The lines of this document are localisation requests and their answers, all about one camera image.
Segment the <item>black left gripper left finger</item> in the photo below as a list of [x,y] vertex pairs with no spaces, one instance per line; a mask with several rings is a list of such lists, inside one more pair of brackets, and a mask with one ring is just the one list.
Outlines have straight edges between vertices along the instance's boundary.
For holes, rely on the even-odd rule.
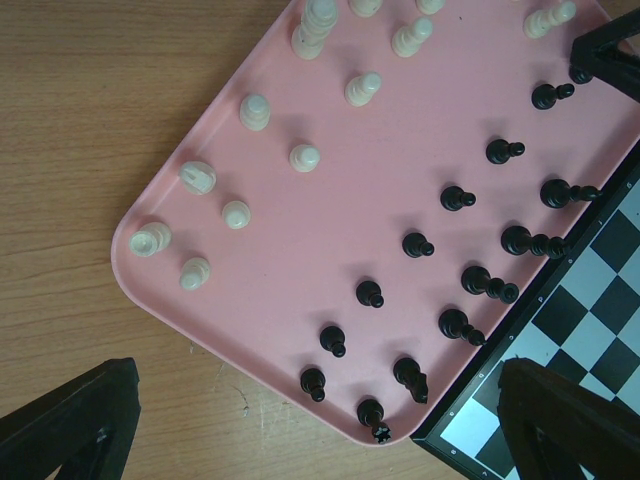
[[120,479],[141,406],[131,357],[111,359],[1,418],[3,479]]

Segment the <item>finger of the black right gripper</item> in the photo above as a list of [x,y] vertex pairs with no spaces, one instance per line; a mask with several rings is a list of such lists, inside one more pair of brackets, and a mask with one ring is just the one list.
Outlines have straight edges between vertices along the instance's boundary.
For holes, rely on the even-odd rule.
[[622,51],[619,43],[639,33],[639,9],[577,37],[569,67],[574,65],[639,101],[639,56]]

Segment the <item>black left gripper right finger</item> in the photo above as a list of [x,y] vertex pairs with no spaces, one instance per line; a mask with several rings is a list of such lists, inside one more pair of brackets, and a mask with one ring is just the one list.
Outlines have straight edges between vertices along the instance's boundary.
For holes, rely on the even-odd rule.
[[504,363],[498,416],[521,479],[639,477],[639,416],[529,359]]

